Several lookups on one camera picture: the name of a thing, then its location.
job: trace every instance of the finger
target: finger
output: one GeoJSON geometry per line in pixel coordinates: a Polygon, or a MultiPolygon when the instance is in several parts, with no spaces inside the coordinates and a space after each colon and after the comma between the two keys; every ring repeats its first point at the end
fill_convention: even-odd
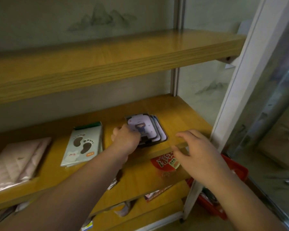
{"type": "Polygon", "coordinates": [[[198,139],[195,135],[193,135],[189,131],[178,132],[178,133],[176,133],[176,136],[180,137],[180,138],[183,138],[188,144],[192,143],[193,141],[198,139]]]}
{"type": "Polygon", "coordinates": [[[119,130],[120,130],[121,128],[120,127],[116,127],[116,128],[114,128],[113,129],[113,134],[116,136],[118,133],[119,133],[119,130]]]}
{"type": "Polygon", "coordinates": [[[191,132],[192,135],[194,135],[197,138],[206,139],[206,137],[202,133],[200,133],[199,131],[197,131],[195,129],[191,129],[191,130],[188,130],[188,131],[191,132]]]}
{"type": "Polygon", "coordinates": [[[171,146],[174,157],[179,161],[183,168],[187,168],[190,156],[184,155],[177,146],[171,146]]]}

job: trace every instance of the orange sticker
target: orange sticker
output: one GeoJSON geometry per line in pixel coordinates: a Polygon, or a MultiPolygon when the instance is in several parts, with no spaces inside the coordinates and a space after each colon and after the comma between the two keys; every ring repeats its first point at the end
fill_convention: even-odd
{"type": "Polygon", "coordinates": [[[91,156],[91,155],[94,155],[94,151],[89,152],[86,156],[91,156]]]}

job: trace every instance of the red basket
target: red basket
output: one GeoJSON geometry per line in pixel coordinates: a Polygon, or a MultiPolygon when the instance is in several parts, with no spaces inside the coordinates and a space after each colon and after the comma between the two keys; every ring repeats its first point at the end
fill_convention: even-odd
{"type": "MultiPolygon", "coordinates": [[[[224,155],[222,155],[222,157],[226,161],[228,167],[238,175],[239,179],[241,179],[242,181],[246,181],[246,179],[248,177],[248,169],[241,166],[240,164],[234,162],[232,159],[229,159],[228,157],[226,157],[224,155]]],[[[188,179],[186,181],[187,181],[188,185],[191,186],[193,179],[188,179]]],[[[227,215],[224,212],[224,210],[220,211],[217,207],[213,206],[210,202],[208,202],[201,195],[198,196],[197,202],[198,202],[198,204],[203,206],[208,211],[208,213],[210,213],[211,215],[219,216],[223,220],[227,220],[227,215]]]]}

